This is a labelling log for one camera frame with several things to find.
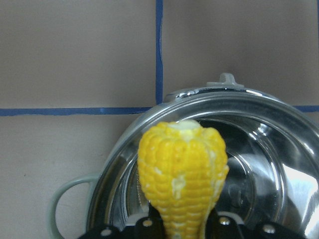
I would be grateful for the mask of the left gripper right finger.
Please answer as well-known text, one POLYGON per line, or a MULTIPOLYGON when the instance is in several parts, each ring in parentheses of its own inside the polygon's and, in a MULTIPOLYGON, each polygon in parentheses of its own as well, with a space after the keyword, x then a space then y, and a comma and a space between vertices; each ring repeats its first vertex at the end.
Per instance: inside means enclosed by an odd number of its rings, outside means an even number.
POLYGON ((307 239, 304 233, 276 220, 247 224, 238 214, 212 210, 204 227, 205 239, 307 239))

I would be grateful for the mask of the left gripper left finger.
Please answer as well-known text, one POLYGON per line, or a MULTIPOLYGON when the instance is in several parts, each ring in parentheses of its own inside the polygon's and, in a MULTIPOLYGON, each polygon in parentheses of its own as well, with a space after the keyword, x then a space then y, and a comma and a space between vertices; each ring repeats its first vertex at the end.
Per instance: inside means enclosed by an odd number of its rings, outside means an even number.
POLYGON ((123 229, 110 224, 98 225, 86 233, 82 239, 163 239, 165 230, 159 212, 148 204, 146 213, 130 215, 123 229))

